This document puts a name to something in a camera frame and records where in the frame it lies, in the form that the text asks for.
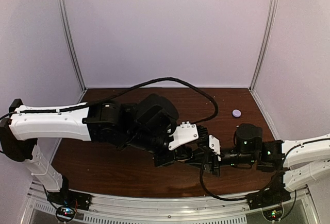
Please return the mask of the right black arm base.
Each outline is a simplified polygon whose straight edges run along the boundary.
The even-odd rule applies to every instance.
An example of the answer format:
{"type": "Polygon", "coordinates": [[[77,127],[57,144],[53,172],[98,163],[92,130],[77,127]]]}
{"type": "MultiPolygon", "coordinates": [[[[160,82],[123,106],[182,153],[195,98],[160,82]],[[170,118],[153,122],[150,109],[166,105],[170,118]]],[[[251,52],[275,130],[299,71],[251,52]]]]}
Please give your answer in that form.
{"type": "Polygon", "coordinates": [[[291,193],[285,190],[283,176],[284,173],[279,173],[272,178],[270,186],[263,191],[247,194],[246,199],[250,210],[280,204],[291,199],[291,193]]]}

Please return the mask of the black glossy charging case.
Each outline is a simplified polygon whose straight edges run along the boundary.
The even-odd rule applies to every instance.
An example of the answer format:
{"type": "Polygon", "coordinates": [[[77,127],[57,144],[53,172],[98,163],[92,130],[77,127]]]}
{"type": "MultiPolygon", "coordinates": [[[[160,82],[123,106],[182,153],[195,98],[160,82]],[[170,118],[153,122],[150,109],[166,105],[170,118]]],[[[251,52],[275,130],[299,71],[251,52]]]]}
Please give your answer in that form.
{"type": "Polygon", "coordinates": [[[176,158],[178,161],[190,160],[193,156],[193,150],[190,147],[178,147],[176,149],[176,158]]]}

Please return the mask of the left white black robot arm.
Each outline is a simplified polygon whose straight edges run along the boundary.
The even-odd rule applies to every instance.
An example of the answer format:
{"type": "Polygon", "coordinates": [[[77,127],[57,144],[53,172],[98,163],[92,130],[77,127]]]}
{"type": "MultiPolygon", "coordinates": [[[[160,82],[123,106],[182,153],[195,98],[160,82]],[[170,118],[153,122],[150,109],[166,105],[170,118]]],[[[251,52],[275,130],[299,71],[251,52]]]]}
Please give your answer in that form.
{"type": "Polygon", "coordinates": [[[68,190],[68,180],[44,157],[38,139],[106,142],[117,148],[133,146],[166,156],[175,154],[183,144],[177,120],[174,105],[156,94],[137,104],[105,100],[52,108],[29,107],[16,99],[9,114],[1,118],[1,147],[8,158],[24,162],[62,205],[70,205],[74,194],[68,190]]]}

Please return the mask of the lavender charging case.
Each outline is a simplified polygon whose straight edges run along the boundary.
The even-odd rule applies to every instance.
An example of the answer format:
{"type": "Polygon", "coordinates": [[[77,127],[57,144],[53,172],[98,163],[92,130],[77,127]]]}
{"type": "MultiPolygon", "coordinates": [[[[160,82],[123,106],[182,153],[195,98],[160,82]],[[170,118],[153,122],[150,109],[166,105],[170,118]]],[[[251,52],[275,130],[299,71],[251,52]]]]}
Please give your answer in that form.
{"type": "Polygon", "coordinates": [[[232,110],[232,116],[235,117],[235,118],[240,118],[242,115],[242,112],[238,109],[234,109],[232,110]]]}

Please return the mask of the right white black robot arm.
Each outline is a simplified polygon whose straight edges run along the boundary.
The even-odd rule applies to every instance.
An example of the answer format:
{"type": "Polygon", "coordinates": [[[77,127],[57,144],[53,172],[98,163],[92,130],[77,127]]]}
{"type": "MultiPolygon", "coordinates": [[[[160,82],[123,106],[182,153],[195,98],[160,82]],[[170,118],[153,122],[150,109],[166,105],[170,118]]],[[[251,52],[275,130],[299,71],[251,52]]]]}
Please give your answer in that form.
{"type": "Polygon", "coordinates": [[[240,165],[255,165],[257,170],[275,173],[272,187],[264,194],[269,204],[277,203],[284,196],[284,189],[293,192],[329,176],[328,134],[303,140],[263,142],[260,127],[241,124],[234,133],[234,147],[226,149],[202,126],[186,122],[176,131],[180,146],[197,143],[198,148],[185,162],[203,173],[219,176],[220,167],[240,165]]]}

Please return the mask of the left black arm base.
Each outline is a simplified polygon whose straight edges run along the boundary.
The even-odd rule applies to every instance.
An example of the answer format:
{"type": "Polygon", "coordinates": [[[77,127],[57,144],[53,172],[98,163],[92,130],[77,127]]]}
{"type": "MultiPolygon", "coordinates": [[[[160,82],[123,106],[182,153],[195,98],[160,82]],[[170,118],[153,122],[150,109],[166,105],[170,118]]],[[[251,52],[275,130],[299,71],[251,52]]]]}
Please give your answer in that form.
{"type": "Polygon", "coordinates": [[[69,181],[65,176],[62,177],[62,187],[58,192],[50,192],[48,190],[46,192],[48,200],[52,203],[84,211],[89,210],[92,196],[87,193],[70,190],[69,181]]]}

